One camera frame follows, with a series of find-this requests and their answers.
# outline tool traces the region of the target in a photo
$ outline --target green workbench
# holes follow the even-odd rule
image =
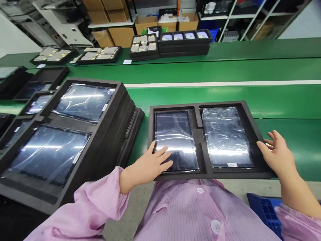
[[[29,63],[34,56],[35,53],[7,55],[0,59],[0,66],[25,65],[28,72],[36,73],[38,69]],[[263,135],[267,137],[267,131],[278,130],[293,151],[302,177],[321,181],[321,84],[288,84],[293,80],[320,79],[319,38],[218,43],[211,45],[207,56],[164,58],[131,65],[123,65],[124,59],[129,59],[126,49],[115,64],[67,66],[68,77],[122,81],[135,105],[145,112],[129,164],[147,148],[151,105],[246,100]],[[257,85],[256,81],[285,83]],[[209,86],[194,86],[201,82]],[[222,82],[231,86],[215,85]],[[190,83],[192,87],[168,87],[169,83]],[[18,114],[22,107],[13,101],[0,101],[0,112]]]

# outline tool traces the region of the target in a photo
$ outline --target pink sleeve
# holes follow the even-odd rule
[[[120,194],[116,167],[108,176],[84,183],[74,194],[75,203],[61,206],[37,227],[25,241],[97,240],[107,220],[119,220],[124,214],[129,194]]]
[[[295,211],[285,204],[276,207],[275,211],[281,221],[284,241],[321,240],[321,220]]]

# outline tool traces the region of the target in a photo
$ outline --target display panel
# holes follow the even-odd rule
[[[37,100],[31,104],[31,107],[25,113],[37,114],[39,111],[43,109],[43,107],[47,104],[51,97],[52,94],[39,96]]]
[[[72,83],[53,113],[98,123],[115,89]]]
[[[22,121],[21,122],[21,124],[20,124],[20,126],[18,126],[16,129],[15,129],[15,131],[14,131],[14,133],[13,133],[13,136],[11,137],[11,139],[6,143],[6,144],[4,144],[3,145],[3,147],[1,148],[1,150],[5,150],[5,149],[7,149],[8,147],[10,147],[17,139],[18,139],[18,136],[20,136],[21,135],[21,133],[23,133],[26,129],[27,129],[27,127],[28,127],[28,125],[30,124],[30,120],[24,120],[24,121]]]
[[[33,187],[36,189],[45,184],[64,186],[89,137],[82,132],[39,125],[1,178],[18,174],[43,181]]]
[[[204,108],[202,120],[212,167],[254,167],[235,107]]]
[[[27,83],[17,99],[30,98],[35,92],[49,90],[51,84]]]
[[[168,171],[198,170],[196,149],[188,111],[155,113],[155,152],[168,146],[173,165]]]

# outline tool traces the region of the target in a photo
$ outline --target white cup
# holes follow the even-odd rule
[[[209,14],[212,14],[216,6],[216,2],[209,2],[206,6],[206,10]]]

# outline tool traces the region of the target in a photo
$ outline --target white button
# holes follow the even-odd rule
[[[211,221],[211,229],[217,235],[220,233],[221,226],[222,226],[222,224],[220,221],[218,221],[216,219]]]
[[[198,187],[198,188],[196,188],[196,191],[198,191],[199,193],[203,193],[203,192],[204,192],[204,189],[201,188],[201,187]]]

